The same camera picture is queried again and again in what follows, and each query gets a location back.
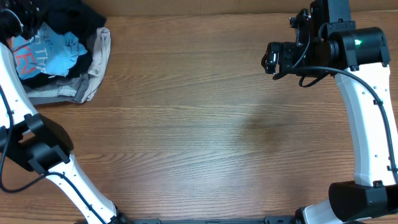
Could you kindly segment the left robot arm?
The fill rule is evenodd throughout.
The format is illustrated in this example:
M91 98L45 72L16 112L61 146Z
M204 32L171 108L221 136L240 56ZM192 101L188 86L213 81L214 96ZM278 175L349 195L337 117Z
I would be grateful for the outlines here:
M68 133L37 112L19 80L6 39L32 37L42 16L40 3L35 1L1 1L1 17L11 20L1 30L1 162L9 158L38 173L38 178L16 192L48 179L75 204L87 223L130 223L83 172Z

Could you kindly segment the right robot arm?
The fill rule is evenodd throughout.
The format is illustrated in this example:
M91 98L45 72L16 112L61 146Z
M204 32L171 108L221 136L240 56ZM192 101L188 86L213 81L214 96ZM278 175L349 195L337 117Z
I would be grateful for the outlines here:
M354 179L330 185L328 198L266 223L362 223L397 213L397 126L384 32L359 29L348 1L316 0L291 17L295 42L271 42L261 64L274 80L294 74L299 85L331 76L340 89L354 149Z

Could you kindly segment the black shirt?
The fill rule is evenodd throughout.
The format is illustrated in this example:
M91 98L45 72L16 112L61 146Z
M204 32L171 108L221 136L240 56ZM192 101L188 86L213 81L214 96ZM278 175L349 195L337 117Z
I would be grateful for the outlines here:
M38 34L47 24L56 34L71 32L86 40L103 27L106 18L81 0L2 0L1 43L21 36L25 40Z

